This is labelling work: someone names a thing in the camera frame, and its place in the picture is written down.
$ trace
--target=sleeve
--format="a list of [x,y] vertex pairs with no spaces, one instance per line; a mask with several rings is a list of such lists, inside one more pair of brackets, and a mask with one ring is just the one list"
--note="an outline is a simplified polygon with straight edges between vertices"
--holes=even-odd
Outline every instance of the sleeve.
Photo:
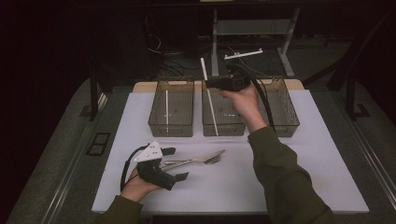
[[332,210],[315,193],[309,173],[297,164],[297,154],[279,141],[271,127],[259,129],[248,140],[274,224],[335,223]]
[[99,215],[93,224],[138,224],[143,205],[116,196],[106,212]]

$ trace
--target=transparent plastic bin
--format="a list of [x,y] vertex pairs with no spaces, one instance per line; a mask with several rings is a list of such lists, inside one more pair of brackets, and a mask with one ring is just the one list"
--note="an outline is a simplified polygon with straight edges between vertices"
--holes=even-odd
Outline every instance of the transparent plastic bin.
[[[219,135],[216,134],[207,90],[210,91]],[[240,136],[244,134],[246,128],[233,109],[231,100],[219,95],[217,89],[207,89],[204,81],[202,82],[202,122],[204,136]]]
[[[285,80],[282,77],[274,77],[271,83],[264,84],[264,87],[265,89],[262,87],[262,90],[264,94],[267,92],[276,135],[278,137],[292,137],[300,126],[300,121],[294,110]],[[264,120],[269,124],[268,115],[262,101],[260,101],[259,107]]]
[[148,125],[154,137],[192,137],[194,80],[159,80]]

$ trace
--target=utensil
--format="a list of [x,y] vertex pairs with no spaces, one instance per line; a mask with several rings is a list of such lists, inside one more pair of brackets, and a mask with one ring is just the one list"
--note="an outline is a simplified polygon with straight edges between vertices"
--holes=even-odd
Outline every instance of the utensil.
[[212,153],[206,154],[204,156],[192,158],[192,159],[189,159],[189,160],[186,160],[186,161],[169,161],[168,163],[172,163],[172,164],[164,166],[162,168],[162,170],[164,172],[166,172],[166,171],[171,170],[173,168],[176,168],[178,166],[189,164],[189,163],[192,163],[192,162],[204,162],[206,164],[209,164],[209,163],[212,164],[212,163],[215,163],[215,162],[219,161],[219,155],[221,153],[223,153],[224,151],[225,151],[225,149],[217,151],[217,152],[212,152]]

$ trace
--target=white tabletop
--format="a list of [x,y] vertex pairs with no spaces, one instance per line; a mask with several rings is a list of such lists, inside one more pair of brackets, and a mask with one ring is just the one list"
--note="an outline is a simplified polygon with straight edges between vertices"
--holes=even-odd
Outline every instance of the white tabletop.
[[[225,149],[220,162],[192,163],[170,171],[190,172],[172,190],[157,190],[141,203],[142,215],[260,214],[267,211],[262,185],[253,172],[252,150],[244,136],[204,137],[201,93],[195,93],[193,137],[157,137],[148,120],[154,93],[131,93],[111,149],[92,211],[104,212],[120,194],[123,164],[138,147],[157,140],[161,147],[176,147],[166,160],[182,160]],[[290,91],[300,127],[292,138],[280,138],[298,154],[298,162],[311,174],[313,186],[336,214],[368,212],[352,176],[341,158],[309,91]]]

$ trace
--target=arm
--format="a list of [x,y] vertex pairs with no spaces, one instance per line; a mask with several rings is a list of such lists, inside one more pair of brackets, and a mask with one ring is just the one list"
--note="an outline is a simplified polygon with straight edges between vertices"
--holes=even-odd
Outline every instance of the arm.
[[258,95],[252,85],[239,91],[220,91],[229,97],[250,132],[253,167],[264,186],[268,214],[274,223],[335,223],[332,210],[312,188],[306,170],[297,164],[297,155],[280,143],[274,130],[267,127],[258,107]]
[[140,201],[150,192],[160,187],[150,184],[141,179],[134,169],[129,181],[120,196],[116,196],[113,203],[102,215],[99,215],[94,224],[137,224],[139,223],[140,211],[143,205]]

